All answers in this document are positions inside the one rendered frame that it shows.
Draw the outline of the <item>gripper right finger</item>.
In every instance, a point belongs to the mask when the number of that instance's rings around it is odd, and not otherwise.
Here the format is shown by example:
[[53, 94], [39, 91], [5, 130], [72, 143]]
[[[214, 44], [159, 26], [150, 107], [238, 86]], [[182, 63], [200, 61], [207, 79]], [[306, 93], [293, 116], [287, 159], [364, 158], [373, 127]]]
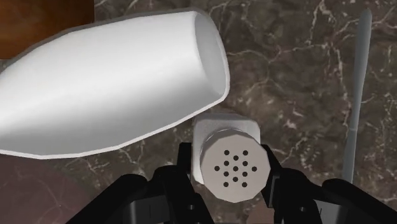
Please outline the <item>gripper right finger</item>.
[[261, 194], [275, 224], [397, 224], [397, 211], [357, 186], [338, 178], [316, 185], [303, 172], [283, 168], [266, 144], [262, 148], [270, 174]]

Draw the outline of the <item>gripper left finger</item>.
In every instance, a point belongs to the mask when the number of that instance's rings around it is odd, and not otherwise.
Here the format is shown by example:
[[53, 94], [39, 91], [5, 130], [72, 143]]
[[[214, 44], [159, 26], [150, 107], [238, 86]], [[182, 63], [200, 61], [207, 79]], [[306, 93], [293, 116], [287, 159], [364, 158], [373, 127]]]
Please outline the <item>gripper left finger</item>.
[[124, 174], [66, 224], [214, 224], [190, 180], [192, 144], [180, 143], [177, 164], [147, 180]]

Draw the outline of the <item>white salt shaker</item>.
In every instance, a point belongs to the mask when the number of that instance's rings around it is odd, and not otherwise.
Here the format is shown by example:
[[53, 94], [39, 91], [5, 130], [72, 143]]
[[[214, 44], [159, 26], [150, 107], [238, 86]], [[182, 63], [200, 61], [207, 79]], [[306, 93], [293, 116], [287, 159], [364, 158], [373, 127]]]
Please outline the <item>white salt shaker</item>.
[[216, 198], [232, 203], [253, 199], [269, 174], [256, 121], [232, 113], [203, 113], [194, 119], [192, 175]]

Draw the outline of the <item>white bowl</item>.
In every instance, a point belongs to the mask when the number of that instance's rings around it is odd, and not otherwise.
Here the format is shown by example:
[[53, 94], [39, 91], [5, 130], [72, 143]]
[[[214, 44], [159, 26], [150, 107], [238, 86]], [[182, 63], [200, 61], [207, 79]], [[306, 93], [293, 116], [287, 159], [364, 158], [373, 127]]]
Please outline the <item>white bowl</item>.
[[62, 31], [0, 72], [0, 154], [76, 158], [175, 127], [228, 95], [202, 10], [138, 13]]

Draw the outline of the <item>grey slender utensil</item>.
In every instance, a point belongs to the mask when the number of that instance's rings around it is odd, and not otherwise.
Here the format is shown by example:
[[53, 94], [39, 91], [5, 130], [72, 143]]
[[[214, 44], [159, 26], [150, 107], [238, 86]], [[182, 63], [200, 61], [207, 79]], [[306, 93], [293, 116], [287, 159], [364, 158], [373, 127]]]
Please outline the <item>grey slender utensil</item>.
[[342, 166], [342, 178], [350, 183], [353, 183], [354, 178], [354, 162], [356, 155], [359, 115], [366, 69], [368, 65], [371, 32], [372, 12], [369, 9], [365, 9], [360, 15], [356, 34], [352, 110]]

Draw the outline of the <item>brown wooden furniture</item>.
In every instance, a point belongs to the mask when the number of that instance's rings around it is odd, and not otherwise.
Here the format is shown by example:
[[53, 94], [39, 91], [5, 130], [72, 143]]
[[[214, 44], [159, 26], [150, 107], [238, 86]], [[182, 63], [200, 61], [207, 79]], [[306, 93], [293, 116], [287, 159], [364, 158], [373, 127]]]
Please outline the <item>brown wooden furniture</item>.
[[94, 0], [0, 0], [0, 59], [94, 18]]

